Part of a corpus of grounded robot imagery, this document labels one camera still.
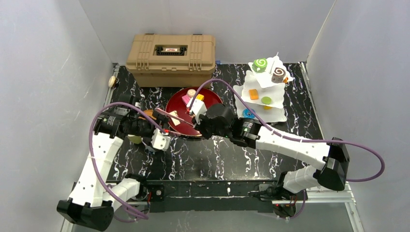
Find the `pink handled metal tongs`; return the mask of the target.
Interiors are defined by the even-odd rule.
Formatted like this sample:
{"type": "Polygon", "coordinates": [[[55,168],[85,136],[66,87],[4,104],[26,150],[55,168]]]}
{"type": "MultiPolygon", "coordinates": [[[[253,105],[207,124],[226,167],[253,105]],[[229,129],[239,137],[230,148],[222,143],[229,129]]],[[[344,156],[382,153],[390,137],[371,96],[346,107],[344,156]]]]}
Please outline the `pink handled metal tongs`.
{"type": "MultiPolygon", "coordinates": [[[[184,120],[184,119],[182,119],[182,118],[179,118],[179,117],[177,117],[177,116],[175,116],[175,115],[172,115],[171,113],[166,112],[165,110],[163,110],[163,109],[161,109],[161,108],[155,108],[153,111],[156,111],[156,112],[158,112],[158,113],[161,114],[161,115],[164,115],[164,116],[166,116],[166,117],[173,118],[173,119],[178,120],[178,121],[180,121],[180,122],[183,122],[183,123],[185,123],[185,124],[187,124],[187,125],[190,125],[192,128],[194,127],[194,125],[193,125],[192,123],[190,123],[190,122],[188,122],[188,121],[186,121],[186,120],[184,120]]],[[[177,135],[177,136],[191,136],[191,135],[186,135],[186,134],[183,134],[183,133],[180,133],[180,132],[177,132],[177,131],[171,131],[171,130],[168,130],[168,133],[173,133],[174,135],[177,135]]]]}

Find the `red round tray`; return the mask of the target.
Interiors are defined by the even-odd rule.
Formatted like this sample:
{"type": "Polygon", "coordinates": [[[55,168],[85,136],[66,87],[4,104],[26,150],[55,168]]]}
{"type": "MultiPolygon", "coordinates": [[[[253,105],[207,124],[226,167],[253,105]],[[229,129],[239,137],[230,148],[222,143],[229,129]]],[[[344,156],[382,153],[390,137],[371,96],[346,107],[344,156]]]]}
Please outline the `red round tray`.
{"type": "MultiPolygon", "coordinates": [[[[187,113],[186,109],[186,104],[183,102],[182,97],[185,96],[188,92],[189,89],[197,89],[198,87],[188,87],[184,88],[177,93],[175,93],[170,100],[168,101],[166,105],[166,112],[173,112],[176,111],[177,115],[179,118],[182,118],[188,122],[192,121],[192,117],[187,113]]],[[[199,92],[200,94],[204,95],[204,103],[207,108],[210,106],[217,104],[217,103],[222,103],[222,100],[220,97],[213,91],[207,89],[207,88],[202,88],[199,92]]],[[[172,121],[169,123],[170,127],[182,135],[185,136],[192,136],[192,137],[201,137],[201,134],[199,131],[195,130],[192,126],[180,122],[180,124],[175,125],[172,121]]]]}

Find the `yellow green mug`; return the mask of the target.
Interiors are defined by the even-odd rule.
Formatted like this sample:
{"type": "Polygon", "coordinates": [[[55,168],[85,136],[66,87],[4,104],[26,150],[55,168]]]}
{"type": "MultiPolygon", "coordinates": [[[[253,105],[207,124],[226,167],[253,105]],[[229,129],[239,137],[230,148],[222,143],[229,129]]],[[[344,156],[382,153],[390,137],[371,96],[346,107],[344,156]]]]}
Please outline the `yellow green mug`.
{"type": "Polygon", "coordinates": [[[129,141],[133,144],[141,144],[142,143],[142,137],[141,136],[136,136],[136,135],[128,135],[127,136],[129,141]]]}

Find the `blue toy donut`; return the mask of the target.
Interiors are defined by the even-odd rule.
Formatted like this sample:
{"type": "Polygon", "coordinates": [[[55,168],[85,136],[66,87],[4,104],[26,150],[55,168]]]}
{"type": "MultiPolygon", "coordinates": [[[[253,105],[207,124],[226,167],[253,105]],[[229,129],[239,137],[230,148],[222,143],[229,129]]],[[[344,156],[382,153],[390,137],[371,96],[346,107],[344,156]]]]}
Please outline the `blue toy donut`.
{"type": "Polygon", "coordinates": [[[242,111],[242,117],[243,118],[250,118],[250,119],[254,119],[255,118],[255,111],[253,109],[244,109],[242,111]]]}

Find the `pink toy cake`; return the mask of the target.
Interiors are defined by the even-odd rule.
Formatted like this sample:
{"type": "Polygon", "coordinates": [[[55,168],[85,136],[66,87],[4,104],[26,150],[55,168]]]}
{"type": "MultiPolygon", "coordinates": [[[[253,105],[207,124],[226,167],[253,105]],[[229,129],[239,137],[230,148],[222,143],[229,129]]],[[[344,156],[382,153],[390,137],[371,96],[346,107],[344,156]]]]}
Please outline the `pink toy cake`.
{"type": "Polygon", "coordinates": [[[184,105],[186,106],[190,102],[191,97],[189,97],[188,95],[184,95],[184,96],[181,97],[181,99],[182,99],[184,105]]]}

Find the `yellow toy cake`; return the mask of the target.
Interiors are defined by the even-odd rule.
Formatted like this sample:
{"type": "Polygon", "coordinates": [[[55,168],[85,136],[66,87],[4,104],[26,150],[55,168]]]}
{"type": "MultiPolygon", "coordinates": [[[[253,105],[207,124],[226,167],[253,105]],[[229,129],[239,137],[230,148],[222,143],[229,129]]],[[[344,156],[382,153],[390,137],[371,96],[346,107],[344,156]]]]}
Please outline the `yellow toy cake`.
{"type": "Polygon", "coordinates": [[[205,97],[204,97],[204,95],[202,95],[202,94],[198,94],[198,95],[196,96],[196,99],[198,99],[198,100],[200,100],[200,101],[203,101],[203,100],[205,99],[205,97]]]}

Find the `orange toy cake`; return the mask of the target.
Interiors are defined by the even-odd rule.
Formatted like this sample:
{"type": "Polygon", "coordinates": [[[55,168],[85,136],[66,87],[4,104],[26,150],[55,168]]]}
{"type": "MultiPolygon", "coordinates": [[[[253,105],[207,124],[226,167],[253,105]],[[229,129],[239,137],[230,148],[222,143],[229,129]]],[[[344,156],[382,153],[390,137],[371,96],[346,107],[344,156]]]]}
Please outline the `orange toy cake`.
{"type": "Polygon", "coordinates": [[[257,89],[250,89],[249,90],[249,98],[251,100],[258,100],[259,99],[259,94],[257,89]]]}

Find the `green toy macaron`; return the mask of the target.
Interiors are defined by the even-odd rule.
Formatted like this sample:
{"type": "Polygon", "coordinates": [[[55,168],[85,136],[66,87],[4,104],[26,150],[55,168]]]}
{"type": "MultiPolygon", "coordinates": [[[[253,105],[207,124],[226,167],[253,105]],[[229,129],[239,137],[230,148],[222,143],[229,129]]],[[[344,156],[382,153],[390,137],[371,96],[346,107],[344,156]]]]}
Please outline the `green toy macaron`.
{"type": "Polygon", "coordinates": [[[272,103],[272,99],[270,97],[262,97],[261,102],[265,105],[270,105],[272,103]]]}

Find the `white tiered cake stand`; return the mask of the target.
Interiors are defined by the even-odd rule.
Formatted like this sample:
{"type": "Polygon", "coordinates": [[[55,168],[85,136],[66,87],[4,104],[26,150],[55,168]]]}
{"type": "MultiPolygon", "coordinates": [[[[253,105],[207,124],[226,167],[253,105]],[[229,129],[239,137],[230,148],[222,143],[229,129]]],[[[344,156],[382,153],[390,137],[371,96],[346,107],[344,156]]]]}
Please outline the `white tiered cake stand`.
{"type": "Polygon", "coordinates": [[[284,110],[284,95],[286,85],[293,81],[290,72],[287,70],[278,55],[266,58],[268,65],[265,72],[256,73],[252,70],[252,62],[248,63],[249,70],[245,73],[244,83],[240,86],[233,86],[239,97],[234,96],[236,114],[242,117],[244,109],[253,109],[255,115],[257,114],[266,123],[278,123],[287,121],[284,110]],[[280,67],[286,71],[288,80],[287,83],[273,83],[272,72],[276,67],[280,67]],[[251,100],[249,98],[249,90],[257,89],[259,94],[258,100],[251,100]],[[270,97],[272,103],[265,105],[261,102],[262,97],[270,97]],[[270,110],[264,110],[263,106],[273,107],[270,110]]]}

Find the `tan plastic toolbox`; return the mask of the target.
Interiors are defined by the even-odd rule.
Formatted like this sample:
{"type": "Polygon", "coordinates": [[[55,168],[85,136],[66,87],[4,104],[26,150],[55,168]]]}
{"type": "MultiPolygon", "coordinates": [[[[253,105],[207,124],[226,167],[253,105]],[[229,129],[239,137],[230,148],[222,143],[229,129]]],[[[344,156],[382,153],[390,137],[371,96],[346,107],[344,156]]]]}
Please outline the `tan plastic toolbox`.
{"type": "Polygon", "coordinates": [[[197,87],[216,67],[212,35],[135,35],[125,67],[140,87],[197,87]]]}

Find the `green swirl roll cake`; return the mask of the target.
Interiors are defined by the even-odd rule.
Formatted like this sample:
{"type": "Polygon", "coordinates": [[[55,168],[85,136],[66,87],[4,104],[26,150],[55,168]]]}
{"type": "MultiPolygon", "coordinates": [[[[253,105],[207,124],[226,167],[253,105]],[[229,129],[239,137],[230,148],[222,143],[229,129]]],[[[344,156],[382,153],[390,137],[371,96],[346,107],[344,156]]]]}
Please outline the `green swirl roll cake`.
{"type": "Polygon", "coordinates": [[[263,73],[265,72],[267,65],[268,61],[266,58],[259,58],[253,61],[251,68],[256,73],[263,73]]]}

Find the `brown swirl roll cake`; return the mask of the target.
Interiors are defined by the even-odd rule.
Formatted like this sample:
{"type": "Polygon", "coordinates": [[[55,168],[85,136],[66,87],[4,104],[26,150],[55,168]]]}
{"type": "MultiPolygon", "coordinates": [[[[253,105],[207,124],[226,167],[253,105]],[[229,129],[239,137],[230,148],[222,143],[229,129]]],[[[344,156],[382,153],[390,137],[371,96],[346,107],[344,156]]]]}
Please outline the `brown swirl roll cake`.
{"type": "Polygon", "coordinates": [[[273,83],[287,83],[288,77],[286,71],[280,67],[276,67],[272,72],[273,83]]]}

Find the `wooden coaster stack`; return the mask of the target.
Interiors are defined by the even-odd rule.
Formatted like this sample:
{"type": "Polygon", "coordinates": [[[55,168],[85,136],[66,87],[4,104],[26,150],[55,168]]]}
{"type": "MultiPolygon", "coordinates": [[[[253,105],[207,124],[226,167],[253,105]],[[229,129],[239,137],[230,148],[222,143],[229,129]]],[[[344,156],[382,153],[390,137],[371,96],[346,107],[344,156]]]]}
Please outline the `wooden coaster stack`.
{"type": "Polygon", "coordinates": [[[152,118],[153,120],[156,119],[156,117],[153,115],[153,110],[152,109],[144,110],[144,113],[146,115],[148,115],[150,118],[152,118]]]}

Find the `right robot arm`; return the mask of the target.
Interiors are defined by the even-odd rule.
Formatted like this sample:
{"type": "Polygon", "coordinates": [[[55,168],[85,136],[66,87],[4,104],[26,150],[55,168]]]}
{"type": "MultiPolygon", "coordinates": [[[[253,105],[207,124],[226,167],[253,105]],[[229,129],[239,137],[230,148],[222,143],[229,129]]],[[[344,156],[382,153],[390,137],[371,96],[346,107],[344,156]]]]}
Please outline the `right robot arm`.
{"type": "Polygon", "coordinates": [[[334,191],[345,188],[350,158],[340,139],[314,141],[274,130],[255,119],[238,118],[221,103],[206,108],[196,102],[189,114],[193,116],[194,128],[206,139],[221,136],[237,146],[268,150],[307,163],[299,170],[283,172],[272,190],[274,193],[296,194],[319,186],[334,191]]]}

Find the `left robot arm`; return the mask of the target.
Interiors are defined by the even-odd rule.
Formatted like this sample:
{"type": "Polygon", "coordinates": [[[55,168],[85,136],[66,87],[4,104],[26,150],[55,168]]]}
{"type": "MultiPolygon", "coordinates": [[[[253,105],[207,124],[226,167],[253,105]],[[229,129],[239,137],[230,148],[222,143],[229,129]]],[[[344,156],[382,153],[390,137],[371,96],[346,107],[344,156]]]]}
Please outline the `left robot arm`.
{"type": "Polygon", "coordinates": [[[150,149],[167,150],[170,143],[168,118],[154,111],[146,114],[135,99],[113,102],[93,118],[89,133],[89,155],[72,192],[59,201],[57,211],[70,223],[105,231],[122,208],[128,222],[147,220],[149,208],[144,211],[130,205],[128,200],[142,197],[149,206],[151,195],[146,178],[127,174],[118,184],[108,186],[107,178],[124,139],[137,136],[145,139],[150,149]]]}

